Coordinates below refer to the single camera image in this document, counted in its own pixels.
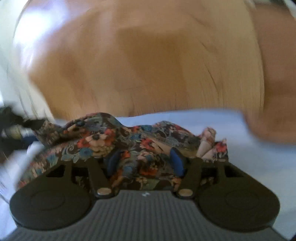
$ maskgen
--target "rectangular slot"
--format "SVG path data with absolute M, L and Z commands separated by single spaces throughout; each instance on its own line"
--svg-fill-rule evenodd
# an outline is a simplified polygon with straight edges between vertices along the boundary
M 217 177 L 217 168 L 215 168 L 215 167 L 203 167 L 202 168 L 202 179 L 209 178 L 209 177 L 213 177 L 213 178 Z
M 65 165 L 60 165 L 53 171 L 51 171 L 49 174 L 46 175 L 46 177 L 63 177 L 65 173 Z
M 87 167 L 72 167 L 72 183 L 90 192 L 91 188 Z
M 242 177 L 242 174 L 239 173 L 232 166 L 224 166 L 224 171 L 225 171 L 226 177 Z

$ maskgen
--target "black plastic device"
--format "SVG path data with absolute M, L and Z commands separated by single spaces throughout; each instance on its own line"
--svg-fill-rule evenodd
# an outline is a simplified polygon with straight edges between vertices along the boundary
M 119 158 L 114 150 L 105 160 L 60 161 L 17 191 L 10 210 L 18 228 L 6 240 L 285 240 L 271 228 L 276 195 L 231 163 L 188 159 L 172 148 L 171 163 L 183 174 L 176 193 L 114 193 L 106 177 Z M 88 176 L 91 193 L 74 184 L 77 175 Z M 212 185 L 201 186 L 207 177 Z

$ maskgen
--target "wooden surface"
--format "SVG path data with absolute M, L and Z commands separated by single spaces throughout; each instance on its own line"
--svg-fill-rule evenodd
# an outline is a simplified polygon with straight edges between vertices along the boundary
M 264 64 L 265 100 L 249 115 L 251 131 L 272 142 L 296 143 L 296 21 L 287 8 L 258 5 L 254 23 Z
M 243 0 L 31 0 L 14 42 L 57 118 L 263 107 Z

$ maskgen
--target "black round pad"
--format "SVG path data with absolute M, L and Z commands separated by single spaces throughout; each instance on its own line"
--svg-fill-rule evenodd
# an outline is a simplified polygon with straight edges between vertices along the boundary
M 40 179 L 16 192 L 10 200 L 14 220 L 34 230 L 60 229 L 80 220 L 90 208 L 90 196 L 62 179 Z
M 220 227 L 251 232 L 269 226 L 279 213 L 279 200 L 251 178 L 235 177 L 201 193 L 203 214 Z

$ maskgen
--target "white surface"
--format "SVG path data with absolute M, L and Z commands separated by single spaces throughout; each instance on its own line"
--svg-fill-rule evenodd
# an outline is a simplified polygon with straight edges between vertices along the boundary
M 230 111 L 194 110 L 118 119 L 126 126 L 154 124 L 166 120 L 194 134 L 200 134 L 207 126 L 213 127 L 217 131 L 216 139 L 227 138 L 229 161 L 263 183 L 278 196 L 281 209 L 274 228 L 287 239 L 291 239 L 296 232 L 295 146 L 260 142 L 249 134 L 242 116 Z M 5 167 L 12 185 L 17 183 L 22 170 L 41 148 L 42 146 L 36 143 L 28 150 L 28 155 L 22 156 L 18 152 L 19 156 L 10 158 Z M 2 227 L 1 223 L 11 222 L 11 218 L 7 215 L 8 206 L 5 210 L 6 214 L 0 211 L 0 227 Z M 8 227 L 9 231 L 13 228 L 13 225 Z
M 22 114 L 52 118 L 44 97 L 22 73 L 13 54 L 15 26 L 26 2 L 0 0 L 0 103 L 15 103 L 14 110 Z
M 296 18 L 296 4 L 292 0 L 284 0 L 293 17 Z
M 28 151 L 15 151 L 4 166 L 0 168 L 0 181 L 5 185 L 5 189 L 2 189 L 1 194 L 6 200 L 10 200 L 22 173 L 42 148 L 42 144 L 34 142 Z M 0 199 L 0 240 L 10 234 L 15 228 L 16 225 L 10 214 L 9 205 Z

